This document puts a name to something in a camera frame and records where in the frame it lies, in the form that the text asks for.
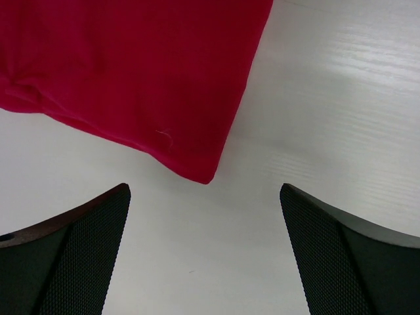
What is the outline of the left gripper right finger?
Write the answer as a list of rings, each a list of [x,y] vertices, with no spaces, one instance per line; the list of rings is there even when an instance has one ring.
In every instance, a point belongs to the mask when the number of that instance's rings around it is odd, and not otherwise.
[[[418,314],[419,238],[291,184],[280,203],[311,314]]]

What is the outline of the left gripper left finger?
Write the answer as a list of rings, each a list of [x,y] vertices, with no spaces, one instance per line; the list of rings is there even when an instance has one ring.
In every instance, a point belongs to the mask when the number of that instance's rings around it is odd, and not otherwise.
[[[1,236],[1,313],[101,314],[131,191],[91,201]]]

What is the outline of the crimson red t shirt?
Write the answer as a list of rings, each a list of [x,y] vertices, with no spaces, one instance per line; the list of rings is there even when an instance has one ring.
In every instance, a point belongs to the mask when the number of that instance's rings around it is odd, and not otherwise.
[[[271,1],[2,1],[1,107],[215,176]]]

